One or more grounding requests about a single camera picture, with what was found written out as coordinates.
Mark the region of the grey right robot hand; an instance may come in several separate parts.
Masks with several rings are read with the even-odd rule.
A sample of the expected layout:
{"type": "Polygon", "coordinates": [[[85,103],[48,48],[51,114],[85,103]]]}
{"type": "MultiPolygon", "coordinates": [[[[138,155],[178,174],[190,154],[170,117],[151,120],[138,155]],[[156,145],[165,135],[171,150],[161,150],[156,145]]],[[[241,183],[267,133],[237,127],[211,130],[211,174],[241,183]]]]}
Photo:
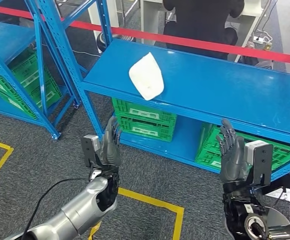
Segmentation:
{"type": "Polygon", "coordinates": [[[245,180],[248,175],[248,164],[244,159],[245,140],[236,135],[232,124],[227,119],[222,119],[220,127],[222,137],[217,135],[220,152],[220,178],[222,183],[245,180]]]}

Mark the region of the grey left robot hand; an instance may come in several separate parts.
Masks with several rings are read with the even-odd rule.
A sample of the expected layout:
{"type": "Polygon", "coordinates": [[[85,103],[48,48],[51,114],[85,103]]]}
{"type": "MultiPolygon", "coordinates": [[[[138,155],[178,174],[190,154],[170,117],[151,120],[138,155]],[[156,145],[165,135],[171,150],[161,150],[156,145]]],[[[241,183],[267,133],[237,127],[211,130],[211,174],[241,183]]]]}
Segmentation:
{"type": "Polygon", "coordinates": [[[116,116],[110,117],[102,137],[100,147],[100,160],[103,164],[110,164],[119,167],[122,164],[120,155],[120,129],[116,116]]]}

